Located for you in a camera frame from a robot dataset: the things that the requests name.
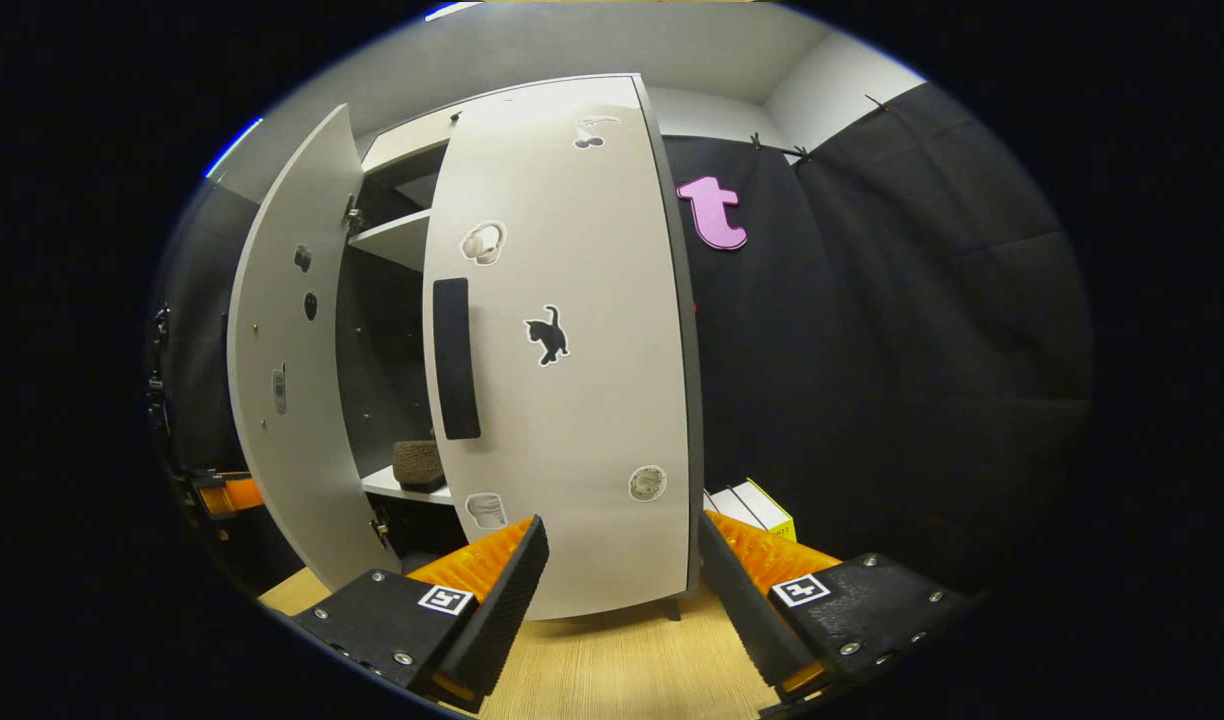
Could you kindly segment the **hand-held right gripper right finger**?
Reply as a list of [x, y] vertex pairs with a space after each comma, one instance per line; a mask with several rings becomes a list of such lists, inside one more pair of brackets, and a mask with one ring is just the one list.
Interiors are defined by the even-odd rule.
[[881, 553], [836, 557], [704, 511], [703, 578], [778, 711], [871, 684], [947, 634], [974, 606]]

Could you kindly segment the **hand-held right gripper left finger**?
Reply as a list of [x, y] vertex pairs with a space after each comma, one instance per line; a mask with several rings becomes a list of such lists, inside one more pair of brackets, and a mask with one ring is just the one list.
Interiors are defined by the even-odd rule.
[[411, 573], [365, 571], [293, 623], [398, 689], [476, 714], [497, 687], [548, 557], [547, 528], [530, 516]]

